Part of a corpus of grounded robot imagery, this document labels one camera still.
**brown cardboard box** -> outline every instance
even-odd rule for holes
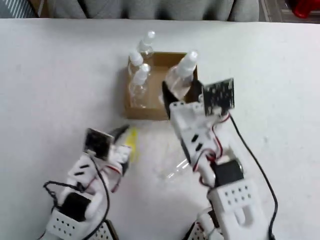
[[[155,52],[153,56],[154,67],[148,80],[146,99],[148,99],[148,108],[131,107],[129,83],[130,78],[127,75],[125,93],[124,93],[124,111],[128,119],[148,119],[148,120],[167,120],[168,116],[164,106],[159,102],[159,95],[162,89],[162,82],[165,80],[168,70],[177,65],[186,53],[180,52]],[[194,82],[198,81],[197,68],[193,72]],[[188,93],[186,102],[194,101],[192,94]]]

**white table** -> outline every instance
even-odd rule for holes
[[[203,82],[234,77],[233,116],[279,200],[277,239],[319,238],[320,25],[0,19],[0,239],[36,239],[52,206],[42,185],[65,180],[85,129],[128,122],[123,68],[150,29],[156,51],[198,50]],[[181,239],[208,206],[206,189],[191,170],[163,184],[159,166],[183,158],[180,145],[167,122],[136,124],[140,161],[108,217],[121,240]],[[247,157],[269,218],[271,195]]]

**white bottle cap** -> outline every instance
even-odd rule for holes
[[[132,82],[136,85],[145,84],[150,72],[150,66],[146,63],[142,64],[138,71],[136,71]]]
[[[141,51],[147,51],[149,47],[151,47],[154,42],[156,33],[154,31],[148,31],[148,33],[144,36],[144,38],[139,42],[138,48]]]
[[[136,67],[144,63],[144,59],[136,49],[131,50],[129,54],[129,59],[130,62]]]
[[[189,77],[196,69],[198,53],[189,51],[179,62],[176,72],[181,78]]]

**clear bottle on table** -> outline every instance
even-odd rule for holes
[[[169,69],[165,76],[164,81],[168,89],[179,100],[182,100],[190,89],[191,82],[194,79],[197,59],[198,53],[196,51],[189,51],[178,65]],[[162,92],[159,95],[159,101],[163,104]]]
[[[141,39],[137,46],[137,51],[141,54],[143,62],[148,64],[152,69],[154,67],[154,49],[152,47],[156,33],[148,31],[147,34]]]
[[[146,93],[148,90],[147,79],[149,72],[150,66],[143,63],[129,84],[130,104],[132,107],[146,108],[148,106]]]
[[[136,49],[133,49],[129,54],[129,60],[128,73],[130,79],[132,79],[139,67],[144,63],[144,59]]]

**black circuit board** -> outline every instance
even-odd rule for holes
[[[106,161],[113,142],[113,136],[92,128],[88,128],[83,151],[87,153],[88,150],[91,150],[95,152],[96,158]]]
[[[235,107],[234,79],[230,78],[202,87],[204,112],[206,116],[214,114],[214,109],[221,108],[221,115]]]

